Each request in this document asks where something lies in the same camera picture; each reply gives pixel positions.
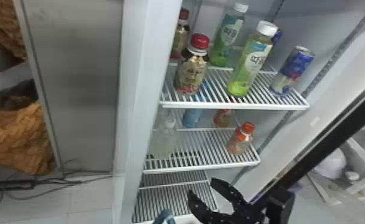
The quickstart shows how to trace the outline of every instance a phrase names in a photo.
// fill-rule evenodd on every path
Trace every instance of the orange bottle cap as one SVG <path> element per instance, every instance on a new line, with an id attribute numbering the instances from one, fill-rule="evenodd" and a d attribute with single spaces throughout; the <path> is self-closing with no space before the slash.
<path id="1" fill-rule="evenodd" d="M 255 125 L 251 122 L 245 122 L 241 125 L 241 129 L 246 133 L 252 133 L 255 130 Z"/>

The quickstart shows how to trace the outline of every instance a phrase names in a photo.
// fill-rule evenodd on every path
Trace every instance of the green tea bottle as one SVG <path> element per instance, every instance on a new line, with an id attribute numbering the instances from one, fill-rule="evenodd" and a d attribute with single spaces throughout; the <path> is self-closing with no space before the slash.
<path id="1" fill-rule="evenodd" d="M 234 7 L 224 15 L 210 53 L 212 65 L 225 67 L 231 47 L 244 24 L 246 10 L 248 10 L 247 5 L 237 2 L 234 4 Z"/>
<path id="2" fill-rule="evenodd" d="M 271 38 L 277 29 L 276 25 L 267 21 L 258 23 L 257 33 L 249 37 L 237 67 L 228 80 L 229 94 L 237 97 L 246 95 L 273 46 Z"/>

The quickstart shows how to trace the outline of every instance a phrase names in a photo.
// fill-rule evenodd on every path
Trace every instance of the orange bag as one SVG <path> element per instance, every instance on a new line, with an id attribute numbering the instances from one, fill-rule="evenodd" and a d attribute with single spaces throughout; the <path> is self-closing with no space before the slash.
<path id="1" fill-rule="evenodd" d="M 15 57 L 27 58 L 13 0 L 0 0 L 0 43 Z"/>
<path id="2" fill-rule="evenodd" d="M 0 111 L 0 164 L 35 175 L 48 173 L 52 159 L 39 103 Z"/>

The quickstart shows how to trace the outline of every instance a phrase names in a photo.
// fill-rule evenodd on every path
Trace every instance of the white bottle cap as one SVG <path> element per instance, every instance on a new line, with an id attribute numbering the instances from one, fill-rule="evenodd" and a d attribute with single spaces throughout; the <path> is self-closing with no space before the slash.
<path id="1" fill-rule="evenodd" d="M 259 33 L 262 33 L 263 35 L 265 36 L 269 36 L 269 37 L 272 37 L 276 34 L 277 30 L 279 28 L 274 25 L 273 23 L 269 23 L 268 21 L 260 21 L 258 23 L 258 27 L 256 28 L 256 30 L 259 32 Z"/>
<path id="2" fill-rule="evenodd" d="M 170 129 L 173 128 L 175 125 L 175 120 L 174 119 L 166 119 L 165 120 L 165 126 Z"/>
<path id="3" fill-rule="evenodd" d="M 346 171 L 344 172 L 345 176 L 350 180 L 350 181 L 357 181 L 360 178 L 359 173 L 357 172 L 352 172 L 352 171 Z"/>
<path id="4" fill-rule="evenodd" d="M 233 7 L 234 10 L 240 12 L 240 13 L 246 13 L 246 10 L 248 10 L 248 6 L 244 5 L 242 3 L 236 2 Z"/>

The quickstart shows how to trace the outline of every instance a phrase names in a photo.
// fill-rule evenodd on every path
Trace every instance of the refrigerator shelf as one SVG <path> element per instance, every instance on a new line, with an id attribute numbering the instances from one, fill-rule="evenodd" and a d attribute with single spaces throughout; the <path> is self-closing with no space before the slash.
<path id="1" fill-rule="evenodd" d="M 203 170 L 185 171 L 178 173 L 142 174 L 140 188 L 151 188 L 164 185 L 175 185 L 189 182 L 207 182 Z"/>
<path id="2" fill-rule="evenodd" d="M 261 159 L 252 145 L 242 155 L 232 155 L 225 149 L 233 132 L 229 129 L 181 130 L 174 153 L 164 159 L 148 154 L 143 172 L 168 173 L 259 164 Z"/>
<path id="3" fill-rule="evenodd" d="M 140 188 L 131 221 L 133 223 L 152 221 L 163 209 L 171 209 L 174 216 L 191 214 L 187 206 L 187 192 L 189 189 L 198 195 L 212 210 L 217 209 L 208 181 Z"/>
<path id="4" fill-rule="evenodd" d="M 177 60 L 170 59 L 169 66 L 177 66 Z M 233 71 L 234 67 L 236 66 L 235 63 L 228 63 L 228 67 L 217 67 L 217 66 L 208 66 L 208 69 L 215 69 L 221 71 Z M 269 62 L 265 62 L 261 68 L 261 73 L 268 73 L 268 74 L 277 74 L 277 70 L 271 66 Z"/>
<path id="5" fill-rule="evenodd" d="M 227 93 L 226 83 L 231 71 L 209 68 L 203 84 L 207 88 L 192 96 L 179 95 L 173 87 L 175 66 L 169 66 L 160 104 L 164 108 L 253 109 L 253 110 L 306 110 L 309 103 L 293 89 L 286 97 L 275 97 L 268 87 L 274 74 L 260 72 L 245 97 Z"/>

